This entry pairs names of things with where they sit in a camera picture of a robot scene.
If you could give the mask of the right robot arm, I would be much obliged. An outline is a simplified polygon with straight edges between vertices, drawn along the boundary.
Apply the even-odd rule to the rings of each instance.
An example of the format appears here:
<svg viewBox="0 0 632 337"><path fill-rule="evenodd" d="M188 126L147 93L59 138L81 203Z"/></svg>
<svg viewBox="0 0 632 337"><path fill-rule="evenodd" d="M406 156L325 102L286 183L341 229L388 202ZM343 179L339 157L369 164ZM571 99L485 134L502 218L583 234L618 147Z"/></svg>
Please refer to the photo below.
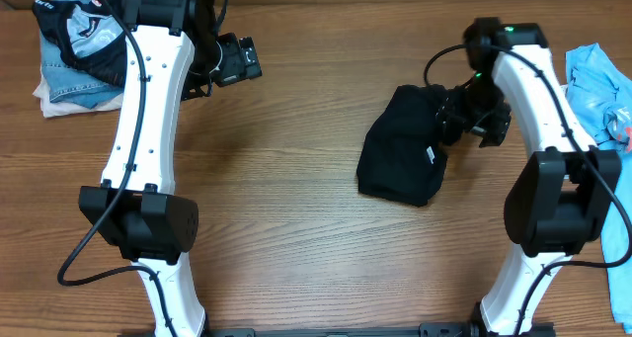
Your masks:
<svg viewBox="0 0 632 337"><path fill-rule="evenodd" d="M500 145L511 122L528 160L504 205L511 250L490 291L468 322L424 323L423 336L552 336L533 314L557 273L599 238L611 207L621 159L598 149L572 111L555 75L552 53L534 23L477 18L465 30L474 75L448 92L436 113L440 139L464 132L482 146Z"/></svg>

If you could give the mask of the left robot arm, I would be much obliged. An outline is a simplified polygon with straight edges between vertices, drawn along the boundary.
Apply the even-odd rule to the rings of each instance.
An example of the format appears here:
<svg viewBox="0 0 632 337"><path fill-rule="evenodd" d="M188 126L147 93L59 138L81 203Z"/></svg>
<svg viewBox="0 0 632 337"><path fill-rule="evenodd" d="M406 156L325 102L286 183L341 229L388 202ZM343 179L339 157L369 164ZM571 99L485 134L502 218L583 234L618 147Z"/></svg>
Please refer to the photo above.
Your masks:
<svg viewBox="0 0 632 337"><path fill-rule="evenodd" d="M117 134L98 186L79 208L90 235L115 246L148 295L157 336L210 329L191 269L198 205L175 193L181 104L261 76L254 42L221 31L214 0L125 0L126 78Z"/></svg>

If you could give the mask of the black t-shirt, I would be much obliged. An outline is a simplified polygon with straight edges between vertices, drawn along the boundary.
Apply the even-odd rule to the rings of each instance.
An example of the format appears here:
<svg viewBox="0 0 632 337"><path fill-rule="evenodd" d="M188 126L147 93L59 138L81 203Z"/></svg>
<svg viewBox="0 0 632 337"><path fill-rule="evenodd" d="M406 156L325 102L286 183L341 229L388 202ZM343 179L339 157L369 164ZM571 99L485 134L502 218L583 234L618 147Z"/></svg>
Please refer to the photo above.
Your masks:
<svg viewBox="0 0 632 337"><path fill-rule="evenodd" d="M441 188L447 154L436 114L451 92L400 85L367 132L358 165L360 193L423 207Z"/></svg>

